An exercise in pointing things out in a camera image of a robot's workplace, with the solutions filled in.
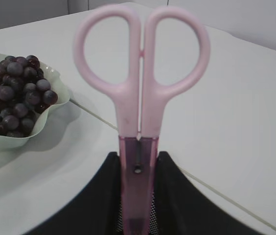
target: bunch of grapes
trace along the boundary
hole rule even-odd
[[[0,62],[0,135],[29,136],[37,114],[57,100],[36,56],[10,55]]]

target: pink scissors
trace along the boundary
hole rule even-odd
[[[129,74],[121,84],[110,84],[89,68],[84,43],[91,27],[98,21],[118,16],[129,25]],[[165,18],[185,22],[197,35],[200,56],[193,71],[183,80],[164,86],[154,79],[155,34]],[[209,37],[205,27],[187,11],[177,7],[159,7],[145,23],[144,48],[140,49],[141,23],[138,14],[122,5],[107,5],[95,10],[77,30],[73,54],[81,76],[93,88],[110,97],[116,108],[122,180],[122,216],[125,235],[147,235],[153,193],[155,163],[164,108],[168,101],[194,86],[204,74],[210,57]],[[143,63],[141,124],[139,125],[139,60]]]

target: scissor blade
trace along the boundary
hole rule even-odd
[[[158,139],[119,141],[124,235],[148,235]]]

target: white wavy bowl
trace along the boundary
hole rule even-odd
[[[0,54],[0,61],[4,60],[6,56],[7,55]],[[31,137],[39,134],[42,131],[46,124],[48,115],[69,101],[69,92],[66,86],[60,80],[60,73],[42,62],[40,64],[40,68],[45,73],[45,78],[51,83],[52,90],[55,91],[59,96],[58,101],[56,104],[51,105],[39,116],[30,136],[25,138],[0,136],[0,151],[21,147],[26,144]]]

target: black mesh container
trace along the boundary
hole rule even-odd
[[[110,153],[85,188],[26,235],[122,235],[120,161]],[[149,235],[261,235],[209,201],[170,158],[157,159]]]

